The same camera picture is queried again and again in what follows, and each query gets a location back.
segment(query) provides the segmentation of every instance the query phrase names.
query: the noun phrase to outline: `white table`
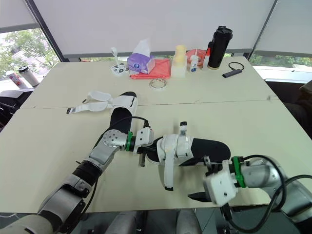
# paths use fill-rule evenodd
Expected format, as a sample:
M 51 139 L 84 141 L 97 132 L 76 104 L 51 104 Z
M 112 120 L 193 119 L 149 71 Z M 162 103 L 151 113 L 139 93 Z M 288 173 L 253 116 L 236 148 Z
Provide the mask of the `white table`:
M 229 62 L 244 64 L 241 74 L 223 78 L 231 71 Z M 139 105 L 206 103 L 224 101 L 266 100 L 275 93 L 244 57 L 224 58 L 220 69 L 187 72 L 186 78 L 170 78 L 164 91 L 149 87 L 150 80 L 133 80 L 128 76 L 114 77 L 114 62 L 58 63 L 22 105 L 22 109 L 68 108 L 80 105 L 90 90 L 110 93 L 113 97 L 133 91 Z
M 178 132 L 224 142 L 233 156 L 274 157 L 288 176 L 312 174 L 312 141 L 279 100 L 138 106 L 155 137 Z M 66 108 L 21 109 L 0 133 L 0 212 L 34 213 L 41 201 L 83 160 L 109 126 L 109 112 L 67 115 Z M 133 120 L 133 128 L 142 127 Z M 162 168 L 118 152 L 101 176 L 90 212 L 211 207 L 187 194 L 201 192 L 203 166 L 175 168 L 174 191 L 162 184 Z M 303 180 L 312 191 L 312 181 Z M 260 189 L 240 189 L 231 205 L 269 202 Z

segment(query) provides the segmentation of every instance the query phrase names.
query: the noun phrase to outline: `table seam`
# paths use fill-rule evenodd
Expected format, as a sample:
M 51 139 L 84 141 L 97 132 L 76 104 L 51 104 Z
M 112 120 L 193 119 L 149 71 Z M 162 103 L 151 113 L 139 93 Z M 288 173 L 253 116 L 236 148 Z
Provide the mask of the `table seam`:
M 192 102 L 192 103 L 166 103 L 166 104 L 143 104 L 138 106 L 161 106 L 161 105 L 186 105 L 186 104 L 206 104 L 206 103 L 231 103 L 231 102 L 247 102 L 247 101 L 272 101 L 280 100 L 279 98 L 259 99 L 259 100 L 236 100 L 236 101 L 211 101 L 211 102 Z M 65 109 L 69 107 L 39 107 L 39 108 L 20 108 L 20 110 L 43 110 L 43 109 Z

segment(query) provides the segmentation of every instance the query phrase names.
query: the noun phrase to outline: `window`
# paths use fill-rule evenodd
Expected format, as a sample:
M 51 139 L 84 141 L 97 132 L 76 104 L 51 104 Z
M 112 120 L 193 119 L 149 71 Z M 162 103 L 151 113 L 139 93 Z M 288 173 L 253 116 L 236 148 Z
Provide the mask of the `window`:
M 288 67 L 312 71 L 312 58 L 294 56 L 261 56 L 253 54 L 249 60 L 255 66 Z
M 232 54 L 230 53 L 225 53 L 224 57 L 231 57 Z M 119 61 L 127 61 L 128 57 L 118 57 Z M 171 55 L 156 55 L 155 58 L 167 58 L 167 59 L 172 59 L 173 56 Z M 114 57 L 97 57 L 97 58 L 80 58 L 82 62 L 99 62 L 99 61 L 115 61 Z
M 59 62 L 40 29 L 29 29 L 0 34 L 0 92 L 18 89 L 5 76 L 7 71 L 15 71 L 28 66 L 41 81 L 50 69 Z
M 266 81 L 307 83 L 312 79 L 312 58 L 253 54 L 249 62 Z

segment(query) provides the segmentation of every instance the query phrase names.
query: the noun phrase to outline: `floor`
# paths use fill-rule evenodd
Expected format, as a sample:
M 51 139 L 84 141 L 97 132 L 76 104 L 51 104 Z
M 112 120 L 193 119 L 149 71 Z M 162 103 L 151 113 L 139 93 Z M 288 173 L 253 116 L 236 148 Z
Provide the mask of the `floor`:
M 215 216 L 218 208 L 198 208 L 195 211 L 203 234 L 216 234 Z M 254 208 L 234 214 L 234 221 L 244 228 L 251 228 L 261 219 L 265 207 Z M 113 221 L 117 213 L 93 213 L 88 214 L 85 221 L 80 222 L 72 234 L 91 233 L 103 234 Z M 176 210 L 149 211 L 146 223 L 146 234 L 175 234 L 176 232 Z M 11 218 L 0 218 L 0 228 L 3 228 L 17 220 L 16 216 Z M 264 227 L 257 234 L 299 234 L 299 231 L 290 223 L 282 213 L 272 213 Z

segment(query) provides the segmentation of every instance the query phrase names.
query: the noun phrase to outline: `green ring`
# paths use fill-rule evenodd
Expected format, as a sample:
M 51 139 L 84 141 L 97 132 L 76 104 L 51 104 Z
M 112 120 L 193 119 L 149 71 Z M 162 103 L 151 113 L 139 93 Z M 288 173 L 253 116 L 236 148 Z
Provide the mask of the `green ring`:
M 235 178 L 236 178 L 239 186 L 242 187 L 242 188 L 245 188 L 246 185 L 244 183 L 244 177 L 240 173 L 240 164 L 239 164 L 239 161 L 238 161 L 238 157 L 234 156 L 234 157 L 232 157 L 232 160 L 233 160 L 234 169 L 235 169 Z
M 132 132 L 128 132 L 128 137 L 127 137 L 127 143 L 126 143 L 126 151 L 129 151 L 130 149 L 130 143 L 131 143 L 131 138 L 132 138 Z

